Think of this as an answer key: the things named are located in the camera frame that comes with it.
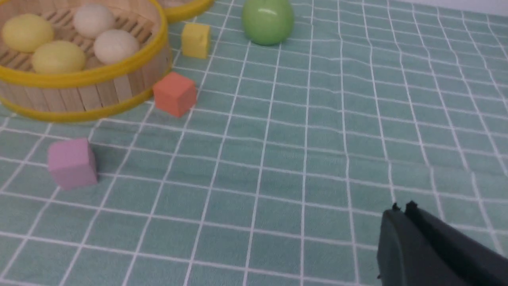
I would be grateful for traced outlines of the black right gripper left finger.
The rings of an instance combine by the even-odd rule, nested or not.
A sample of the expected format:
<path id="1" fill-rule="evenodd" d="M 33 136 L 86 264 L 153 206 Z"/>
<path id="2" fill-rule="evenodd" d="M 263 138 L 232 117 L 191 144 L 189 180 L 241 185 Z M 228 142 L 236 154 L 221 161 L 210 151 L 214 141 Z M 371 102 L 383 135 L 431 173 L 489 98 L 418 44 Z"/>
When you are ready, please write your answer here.
<path id="1" fill-rule="evenodd" d="M 377 249 L 383 286 L 468 286 L 433 250 L 397 203 L 382 215 Z"/>

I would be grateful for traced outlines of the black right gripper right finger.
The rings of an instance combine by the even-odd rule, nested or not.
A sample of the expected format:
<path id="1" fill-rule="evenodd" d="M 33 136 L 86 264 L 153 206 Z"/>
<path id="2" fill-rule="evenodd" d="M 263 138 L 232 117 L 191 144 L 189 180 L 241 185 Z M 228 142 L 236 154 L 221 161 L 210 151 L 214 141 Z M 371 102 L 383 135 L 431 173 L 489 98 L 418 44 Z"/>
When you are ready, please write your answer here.
<path id="1" fill-rule="evenodd" d="M 420 209 L 405 206 L 404 215 L 417 227 L 440 259 L 470 286 L 506 286 L 507 259 Z"/>

